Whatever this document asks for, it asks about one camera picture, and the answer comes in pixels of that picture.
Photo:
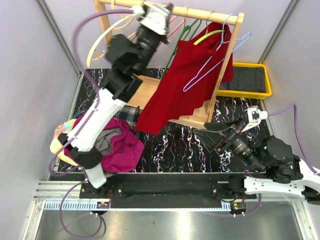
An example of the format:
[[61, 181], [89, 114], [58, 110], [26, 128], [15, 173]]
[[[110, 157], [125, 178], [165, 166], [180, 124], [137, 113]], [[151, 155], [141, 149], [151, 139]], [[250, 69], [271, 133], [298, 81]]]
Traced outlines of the magenta skirt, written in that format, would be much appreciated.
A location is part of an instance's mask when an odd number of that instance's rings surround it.
[[[121, 135], [111, 139], [111, 153], [102, 155], [96, 149], [95, 141], [103, 130], [111, 128], [120, 128]], [[85, 167], [85, 169], [91, 169], [100, 163], [102, 170], [108, 173], [126, 173], [132, 171], [139, 162], [144, 150], [144, 144], [131, 132], [130, 127], [123, 119], [111, 118], [102, 131], [95, 135], [96, 139], [92, 142], [93, 149], [84, 151], [80, 150], [78, 146], [73, 147], [70, 144], [63, 150], [63, 153], [75, 163]]]

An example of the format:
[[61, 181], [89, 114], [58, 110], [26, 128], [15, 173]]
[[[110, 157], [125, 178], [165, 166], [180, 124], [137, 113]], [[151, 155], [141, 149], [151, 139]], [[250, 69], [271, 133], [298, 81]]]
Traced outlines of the grey garment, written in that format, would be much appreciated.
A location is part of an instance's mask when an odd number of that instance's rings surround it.
[[118, 127], [102, 130], [98, 135], [94, 146], [103, 156], [108, 155], [112, 152], [111, 139], [121, 134], [121, 129]]

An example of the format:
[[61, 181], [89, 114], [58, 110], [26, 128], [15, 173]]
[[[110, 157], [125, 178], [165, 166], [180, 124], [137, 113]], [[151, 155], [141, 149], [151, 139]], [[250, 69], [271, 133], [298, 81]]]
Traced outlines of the pink hanger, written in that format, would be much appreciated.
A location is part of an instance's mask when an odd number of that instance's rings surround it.
[[[169, 23], [173, 23], [176, 19], [178, 18], [178, 16], [174, 16]], [[183, 20], [173, 29], [171, 30], [171, 32], [168, 33], [167, 37], [169, 38], [170, 36], [172, 36], [181, 26], [185, 26], [186, 25], [186, 21], [187, 21], [188, 17], [185, 14], [185, 16], [183, 17]]]

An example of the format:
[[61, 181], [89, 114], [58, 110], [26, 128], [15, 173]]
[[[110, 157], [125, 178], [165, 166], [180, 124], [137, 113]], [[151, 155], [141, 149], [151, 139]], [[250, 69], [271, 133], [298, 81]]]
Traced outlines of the navy plaid skirt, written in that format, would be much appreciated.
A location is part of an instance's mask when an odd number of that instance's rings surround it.
[[138, 117], [140, 115], [140, 107], [134, 107], [130, 105], [125, 105], [121, 110], [119, 110], [115, 115], [115, 119], [124, 120], [131, 131], [134, 130], [138, 123]]

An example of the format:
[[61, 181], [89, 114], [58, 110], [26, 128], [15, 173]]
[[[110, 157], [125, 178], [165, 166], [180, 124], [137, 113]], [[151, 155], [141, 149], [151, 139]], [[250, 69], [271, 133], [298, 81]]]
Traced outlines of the red skirt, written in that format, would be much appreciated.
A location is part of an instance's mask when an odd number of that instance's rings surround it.
[[[206, 33], [222, 30], [198, 45]], [[158, 135], [168, 121], [191, 116], [209, 101], [232, 36], [230, 27], [212, 22], [193, 39], [179, 40], [174, 59], [137, 119], [135, 131]]]

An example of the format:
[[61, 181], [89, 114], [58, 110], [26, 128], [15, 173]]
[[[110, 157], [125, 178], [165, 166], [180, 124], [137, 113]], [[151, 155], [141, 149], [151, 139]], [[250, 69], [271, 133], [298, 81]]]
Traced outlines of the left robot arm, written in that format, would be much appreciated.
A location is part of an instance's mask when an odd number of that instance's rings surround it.
[[91, 20], [112, 14], [133, 14], [139, 21], [135, 41], [123, 34], [117, 34], [109, 40], [106, 59], [112, 64], [112, 70], [106, 80], [97, 86], [87, 75], [87, 80], [96, 91], [96, 99], [79, 124], [69, 133], [61, 133], [58, 141], [70, 151], [77, 164], [85, 169], [91, 183], [90, 192], [97, 198], [108, 193], [107, 178], [101, 165], [103, 155], [94, 143], [106, 124], [134, 96], [142, 80], [138, 78], [147, 67], [160, 43], [168, 44], [169, 25], [174, 5], [168, 3], [141, 3], [131, 9], [105, 10], [85, 18], [75, 30], [72, 48], [75, 58], [78, 35]]

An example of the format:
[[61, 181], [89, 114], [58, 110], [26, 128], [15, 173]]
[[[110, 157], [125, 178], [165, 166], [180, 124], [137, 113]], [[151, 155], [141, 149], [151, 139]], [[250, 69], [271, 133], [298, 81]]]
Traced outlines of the yellow-green hanger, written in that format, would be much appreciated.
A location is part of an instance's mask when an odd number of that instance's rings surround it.
[[223, 31], [222, 30], [214, 30], [214, 31], [211, 31], [211, 32], [207, 32], [205, 35], [203, 35], [202, 37], [200, 37], [199, 39], [197, 39], [193, 44], [196, 46], [198, 45], [199, 43], [201, 43], [203, 40], [215, 35], [215, 34], [219, 34], [219, 33], [222, 33]]

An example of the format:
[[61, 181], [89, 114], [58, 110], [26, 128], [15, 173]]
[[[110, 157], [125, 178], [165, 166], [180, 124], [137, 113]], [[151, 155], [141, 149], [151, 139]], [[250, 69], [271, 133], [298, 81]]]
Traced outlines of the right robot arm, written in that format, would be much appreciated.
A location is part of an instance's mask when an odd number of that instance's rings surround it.
[[279, 194], [320, 203], [320, 182], [312, 175], [307, 164], [293, 154], [292, 147], [271, 135], [254, 146], [245, 137], [247, 124], [242, 118], [231, 122], [207, 122], [195, 135], [210, 152], [221, 155], [232, 152], [256, 176], [233, 174], [221, 189], [222, 195], [242, 198], [247, 195]]

